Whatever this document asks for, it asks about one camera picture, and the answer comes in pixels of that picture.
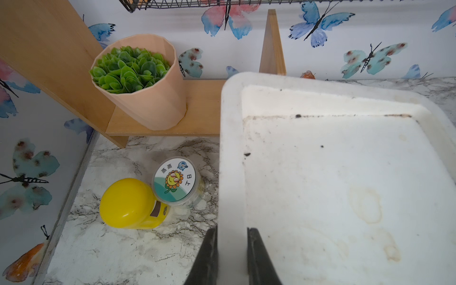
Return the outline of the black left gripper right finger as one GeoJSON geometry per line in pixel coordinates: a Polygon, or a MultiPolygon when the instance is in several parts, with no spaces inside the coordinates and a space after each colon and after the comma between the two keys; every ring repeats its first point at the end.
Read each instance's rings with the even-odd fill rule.
{"type": "Polygon", "coordinates": [[[259,230],[248,228],[247,236],[249,285],[282,285],[259,230]]]}

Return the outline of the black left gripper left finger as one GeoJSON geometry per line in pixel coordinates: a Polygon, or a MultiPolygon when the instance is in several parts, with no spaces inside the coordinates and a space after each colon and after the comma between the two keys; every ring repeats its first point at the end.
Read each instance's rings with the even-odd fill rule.
{"type": "Polygon", "coordinates": [[[219,269],[218,260],[216,226],[206,232],[184,285],[216,285],[219,269]]]}

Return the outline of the white plastic drawer cabinet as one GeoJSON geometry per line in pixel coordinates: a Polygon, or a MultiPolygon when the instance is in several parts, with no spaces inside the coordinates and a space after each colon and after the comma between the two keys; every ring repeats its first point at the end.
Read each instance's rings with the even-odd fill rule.
{"type": "Polygon", "coordinates": [[[453,285],[456,129],[410,91],[244,72],[222,89],[218,284],[256,228],[285,285],[453,285]]]}

